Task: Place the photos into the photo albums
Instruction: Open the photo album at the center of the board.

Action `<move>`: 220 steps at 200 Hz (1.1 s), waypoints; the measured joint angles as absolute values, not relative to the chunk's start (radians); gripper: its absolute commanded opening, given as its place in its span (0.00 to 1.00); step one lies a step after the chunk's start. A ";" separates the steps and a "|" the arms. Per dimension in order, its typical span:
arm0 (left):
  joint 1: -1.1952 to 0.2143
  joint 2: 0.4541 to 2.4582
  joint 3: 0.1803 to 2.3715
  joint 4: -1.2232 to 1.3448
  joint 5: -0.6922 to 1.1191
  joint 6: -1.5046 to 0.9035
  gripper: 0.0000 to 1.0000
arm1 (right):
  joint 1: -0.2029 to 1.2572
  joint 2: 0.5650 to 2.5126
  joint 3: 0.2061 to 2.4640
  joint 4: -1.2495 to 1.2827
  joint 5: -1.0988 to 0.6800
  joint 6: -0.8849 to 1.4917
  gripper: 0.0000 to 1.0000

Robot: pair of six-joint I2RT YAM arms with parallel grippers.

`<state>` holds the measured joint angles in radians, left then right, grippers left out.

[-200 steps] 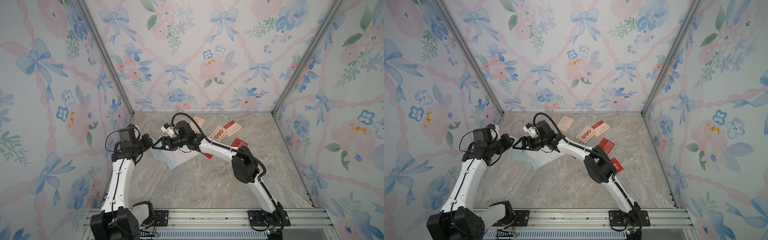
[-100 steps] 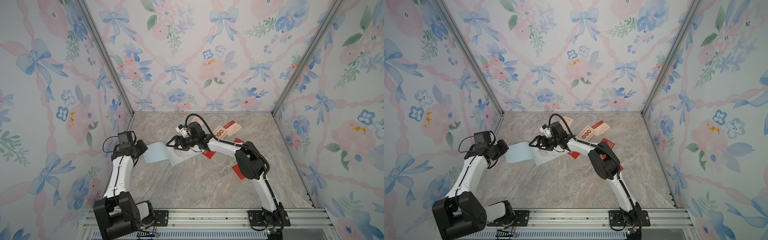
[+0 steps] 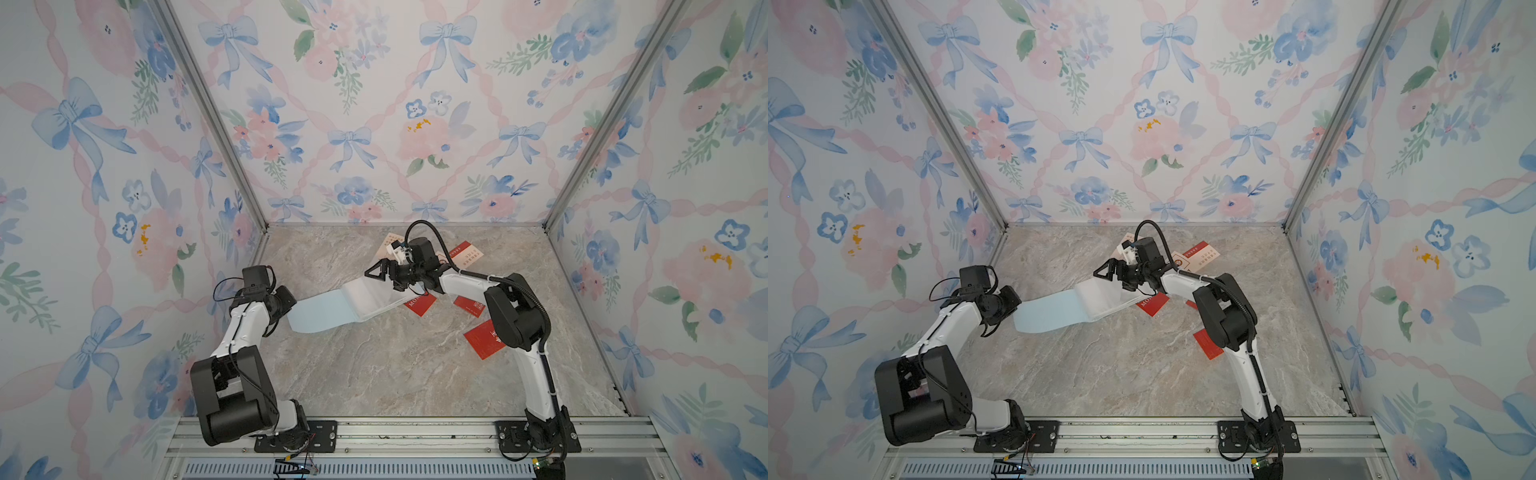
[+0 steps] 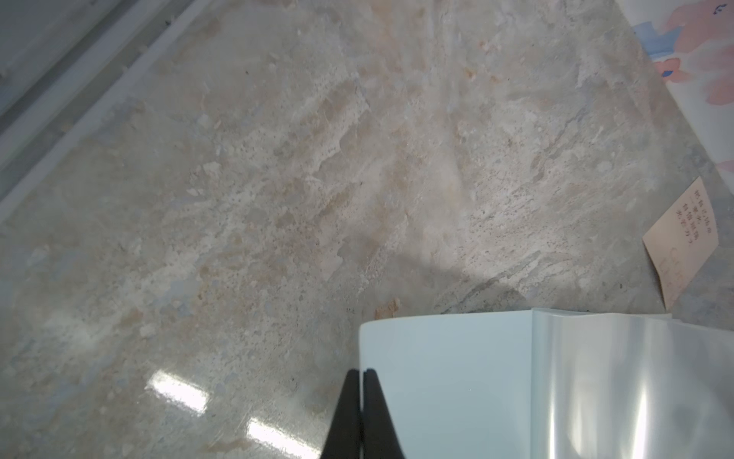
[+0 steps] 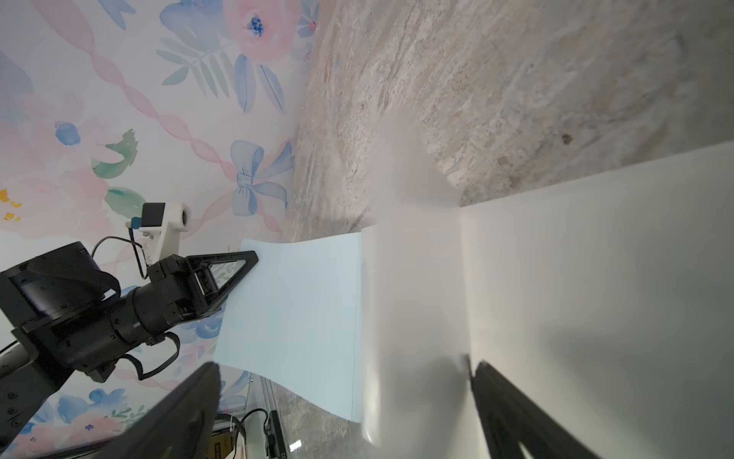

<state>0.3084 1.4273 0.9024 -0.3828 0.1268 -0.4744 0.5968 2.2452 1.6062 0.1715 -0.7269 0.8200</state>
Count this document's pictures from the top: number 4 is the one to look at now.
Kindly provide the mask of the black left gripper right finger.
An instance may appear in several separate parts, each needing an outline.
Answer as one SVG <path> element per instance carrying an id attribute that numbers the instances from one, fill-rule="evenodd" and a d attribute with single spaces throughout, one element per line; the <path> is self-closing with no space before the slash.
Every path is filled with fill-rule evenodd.
<path id="1" fill-rule="evenodd" d="M 362 377 L 362 452 L 365 459 L 403 459 L 378 373 L 367 369 Z"/>

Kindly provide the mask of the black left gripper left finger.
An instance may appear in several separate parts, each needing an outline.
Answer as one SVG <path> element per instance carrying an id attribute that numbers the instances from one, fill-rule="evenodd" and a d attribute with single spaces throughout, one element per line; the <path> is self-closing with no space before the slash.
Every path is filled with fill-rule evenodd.
<path id="1" fill-rule="evenodd" d="M 361 382 L 357 369 L 346 374 L 320 458 L 361 458 Z"/>

